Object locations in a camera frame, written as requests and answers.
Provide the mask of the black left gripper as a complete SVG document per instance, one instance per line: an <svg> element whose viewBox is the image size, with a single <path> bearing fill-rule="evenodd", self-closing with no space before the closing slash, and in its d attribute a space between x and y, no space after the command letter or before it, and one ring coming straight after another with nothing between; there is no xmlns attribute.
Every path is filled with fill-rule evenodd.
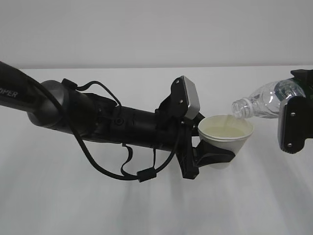
<svg viewBox="0 0 313 235"><path fill-rule="evenodd" d="M200 141L196 146L192 146L192 138L199 135L197 127L205 118L198 113L193 120L186 118L168 118L161 125L162 128L169 130L175 127L174 145L170 148L170 155L159 167L156 173L161 172L176 157L180 171L184 179L194 180L199 174L199 167L209 166L215 169L224 169L229 166L235 158L235 154L226 149L216 147L208 142Z"/></svg>

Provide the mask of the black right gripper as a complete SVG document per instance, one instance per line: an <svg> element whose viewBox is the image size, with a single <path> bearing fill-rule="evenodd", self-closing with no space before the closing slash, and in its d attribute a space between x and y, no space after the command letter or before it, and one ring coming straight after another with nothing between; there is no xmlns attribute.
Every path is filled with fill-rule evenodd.
<svg viewBox="0 0 313 235"><path fill-rule="evenodd" d="M292 70L293 80L302 88L306 98L313 97L313 70Z"/></svg>

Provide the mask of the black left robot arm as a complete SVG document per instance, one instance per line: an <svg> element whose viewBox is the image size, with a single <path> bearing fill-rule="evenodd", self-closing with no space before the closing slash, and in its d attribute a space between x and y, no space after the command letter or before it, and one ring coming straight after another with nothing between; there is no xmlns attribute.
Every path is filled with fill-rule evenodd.
<svg viewBox="0 0 313 235"><path fill-rule="evenodd" d="M196 87L187 77L176 78L171 92L154 112L125 107L110 98L88 93L91 81L83 86L64 79L39 83L6 63L0 65L0 103L27 113L36 126L75 136L91 165L100 173L121 181L144 182L153 179L177 157L182 176L194 179L201 166L228 163L232 150L217 147L205 140L194 147L192 138L200 134L200 113ZM121 169L120 174L101 167L88 151L85 142L121 144L133 157L134 145L169 151L161 166L152 166L136 174Z"/></svg>

